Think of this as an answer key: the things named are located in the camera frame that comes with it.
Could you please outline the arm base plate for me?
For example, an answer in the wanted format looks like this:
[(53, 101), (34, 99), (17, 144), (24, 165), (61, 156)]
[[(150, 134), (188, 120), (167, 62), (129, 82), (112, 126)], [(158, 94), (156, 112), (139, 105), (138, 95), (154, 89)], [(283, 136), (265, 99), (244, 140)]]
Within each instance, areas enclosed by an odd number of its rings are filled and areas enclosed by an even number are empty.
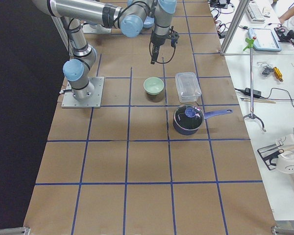
[(112, 29), (105, 28), (100, 24), (84, 23), (82, 25), (84, 34), (111, 34)]
[(88, 77), (88, 86), (82, 90), (74, 90), (70, 82), (67, 83), (67, 90), (62, 100), (62, 108), (100, 108), (104, 77)]

